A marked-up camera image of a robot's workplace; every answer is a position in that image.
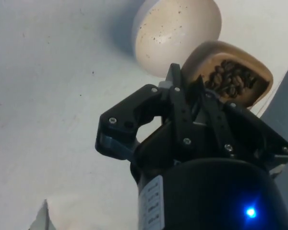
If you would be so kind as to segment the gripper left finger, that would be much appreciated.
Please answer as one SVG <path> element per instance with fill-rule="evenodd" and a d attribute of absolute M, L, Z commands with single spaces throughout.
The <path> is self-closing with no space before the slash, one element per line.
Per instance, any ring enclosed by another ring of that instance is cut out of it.
<path fill-rule="evenodd" d="M 182 75 L 178 64 L 171 64 L 160 86 L 147 84 L 104 112 L 99 118 L 96 150 L 119 160 L 132 160 L 138 147 L 139 127 L 154 117 L 169 121 L 172 143 L 191 144 L 191 113 L 185 100 Z"/>

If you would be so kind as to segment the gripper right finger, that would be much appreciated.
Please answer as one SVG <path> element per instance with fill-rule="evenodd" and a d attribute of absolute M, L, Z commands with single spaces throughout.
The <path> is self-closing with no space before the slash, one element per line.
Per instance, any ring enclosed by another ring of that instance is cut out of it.
<path fill-rule="evenodd" d="M 288 163 L 288 141 L 245 107 L 221 102 L 198 78 L 201 111 L 208 124 L 198 158 L 232 158 L 267 170 Z"/>

